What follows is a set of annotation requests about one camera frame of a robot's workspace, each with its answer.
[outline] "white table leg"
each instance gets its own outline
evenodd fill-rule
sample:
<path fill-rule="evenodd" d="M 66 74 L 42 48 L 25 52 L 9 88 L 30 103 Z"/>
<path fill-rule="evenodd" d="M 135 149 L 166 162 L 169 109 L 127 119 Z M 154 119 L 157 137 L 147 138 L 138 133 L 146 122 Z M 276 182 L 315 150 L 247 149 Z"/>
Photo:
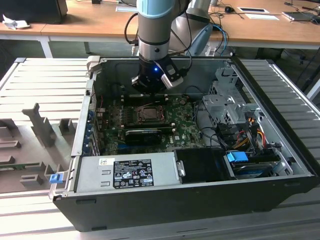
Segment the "white table leg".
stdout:
<path fill-rule="evenodd" d="M 306 95 L 310 101 L 312 101 L 320 92 L 320 79 L 315 83 L 315 85 L 311 88 L 311 90 Z"/>
<path fill-rule="evenodd" d="M 49 38 L 47 36 L 40 36 L 37 38 L 38 41 L 41 43 L 42 46 L 42 50 L 44 52 L 44 55 L 46 58 L 53 58 L 52 53 L 51 53 L 51 49 L 49 46 Z"/>

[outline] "floor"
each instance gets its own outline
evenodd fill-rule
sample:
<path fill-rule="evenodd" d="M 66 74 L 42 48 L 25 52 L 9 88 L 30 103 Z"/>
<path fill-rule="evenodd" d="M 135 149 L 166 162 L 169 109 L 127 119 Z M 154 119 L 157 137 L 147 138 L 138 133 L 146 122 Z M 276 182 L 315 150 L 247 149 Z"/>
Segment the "floor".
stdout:
<path fill-rule="evenodd" d="M 54 58 L 87 58 L 89 54 L 85 52 L 83 42 L 50 42 L 50 48 Z M 100 55 L 102 57 L 128 57 L 131 56 L 131 46 L 126 43 L 89 43 L 91 55 Z M 236 55 L 240 58 L 254 59 L 257 54 L 257 48 L 243 47 L 235 49 Z M 263 58 L 275 59 L 281 53 L 279 49 L 265 49 Z M 320 52 L 314 58 L 307 70 L 300 76 L 303 69 L 307 66 L 310 59 L 314 56 L 316 50 L 285 49 L 281 57 L 275 61 L 279 68 L 294 82 L 298 87 L 302 87 L 305 80 L 320 64 Z M 41 45 L 37 41 L 23 40 L 1 40 L 0 41 L 0 79 L 9 69 L 14 60 L 18 57 L 24 58 L 44 58 Z M 320 94 L 314 100 L 314 103 L 320 107 Z"/>

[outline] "blue drive latch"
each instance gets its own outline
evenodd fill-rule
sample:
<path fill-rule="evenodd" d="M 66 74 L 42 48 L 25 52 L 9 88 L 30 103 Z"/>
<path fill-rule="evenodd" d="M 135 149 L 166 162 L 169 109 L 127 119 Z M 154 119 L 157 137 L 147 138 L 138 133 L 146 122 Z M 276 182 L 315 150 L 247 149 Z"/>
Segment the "blue drive latch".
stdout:
<path fill-rule="evenodd" d="M 236 163 L 236 162 L 248 162 L 249 159 L 247 154 L 244 151 L 232 151 L 228 153 L 227 158 L 229 163 Z"/>
<path fill-rule="evenodd" d="M 49 182 L 51 184 L 62 184 L 64 182 L 64 174 L 63 173 L 51 174 Z"/>

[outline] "blue cable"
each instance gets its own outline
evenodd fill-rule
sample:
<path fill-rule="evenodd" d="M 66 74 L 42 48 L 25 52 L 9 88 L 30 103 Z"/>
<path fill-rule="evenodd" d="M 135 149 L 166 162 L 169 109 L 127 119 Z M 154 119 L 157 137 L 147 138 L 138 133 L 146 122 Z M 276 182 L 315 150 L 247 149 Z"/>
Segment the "blue cable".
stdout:
<path fill-rule="evenodd" d="M 224 31 L 224 30 L 222 30 L 222 28 L 221 27 L 219 27 L 219 26 L 217 26 L 217 25 L 215 25 L 215 24 L 212 24 L 214 27 L 216 27 L 217 29 L 219 29 L 221 32 L 222 32 L 222 34 L 223 34 L 223 38 L 224 38 L 224 47 L 223 47 L 223 50 L 222 50 L 222 52 L 221 52 L 221 54 L 220 54 L 220 56 L 222 56 L 222 54 L 224 53 L 224 51 L 226 50 L 226 47 L 227 47 L 227 37 L 226 37 L 226 32 Z"/>

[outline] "desk surface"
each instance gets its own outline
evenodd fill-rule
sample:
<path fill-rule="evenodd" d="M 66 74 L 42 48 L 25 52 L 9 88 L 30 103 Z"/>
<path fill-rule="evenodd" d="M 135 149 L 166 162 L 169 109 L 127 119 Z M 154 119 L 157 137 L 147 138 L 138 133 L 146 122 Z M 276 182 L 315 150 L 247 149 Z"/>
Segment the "desk surface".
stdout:
<path fill-rule="evenodd" d="M 31 24 L 31 28 L 10 30 L 0 25 L 0 34 L 26 34 L 44 36 L 73 36 L 73 37 L 124 37 L 124 28 L 132 12 L 116 12 L 116 3 L 102 2 L 91 4 L 90 0 L 66 0 L 68 14 L 63 24 Z M 290 22 L 280 15 L 281 12 L 294 12 L 291 6 L 284 5 L 284 0 L 223 0 L 224 4 L 231 4 L 239 13 L 237 7 L 265 8 L 279 20 L 244 19 L 237 14 L 225 14 L 221 19 L 223 29 L 229 34 L 230 42 L 247 43 L 283 43 L 283 44 L 320 44 L 320 25 L 311 22 Z M 295 6 L 314 8 L 315 3 L 295 1 Z M 211 12 L 224 13 L 225 6 L 211 7 Z M 219 23 L 219 19 L 212 15 L 212 19 Z M 128 36 L 134 37 L 138 27 L 138 19 L 131 21 Z M 220 41 L 220 32 L 211 35 L 212 41 Z"/>
<path fill-rule="evenodd" d="M 249 19 L 241 14 L 225 14 L 221 19 L 222 27 L 229 34 L 232 42 L 253 43 L 291 43 L 291 44 L 320 44 L 320 25 L 311 22 L 290 22 L 282 15 L 282 12 L 295 12 L 295 8 L 284 5 L 284 0 L 224 0 L 225 4 L 231 4 L 237 13 L 241 11 L 237 7 L 263 8 L 276 15 L 279 20 Z M 315 8 L 315 3 L 307 1 L 294 1 L 294 5 L 300 10 L 301 7 Z M 212 7 L 211 12 L 224 11 L 223 7 Z"/>
<path fill-rule="evenodd" d="M 45 27 L 45 23 L 31 23 L 28 28 L 20 28 L 17 30 L 9 29 L 4 24 L 0 24 L 0 34 L 15 35 L 41 35 L 41 30 Z"/>
<path fill-rule="evenodd" d="M 81 36 L 81 37 L 124 37 L 125 25 L 132 12 L 117 12 L 116 3 L 102 2 L 92 4 L 90 0 L 77 2 L 67 0 L 68 13 L 59 25 L 47 24 L 42 35 Z M 138 18 L 135 17 L 128 27 L 128 36 L 135 36 Z"/>

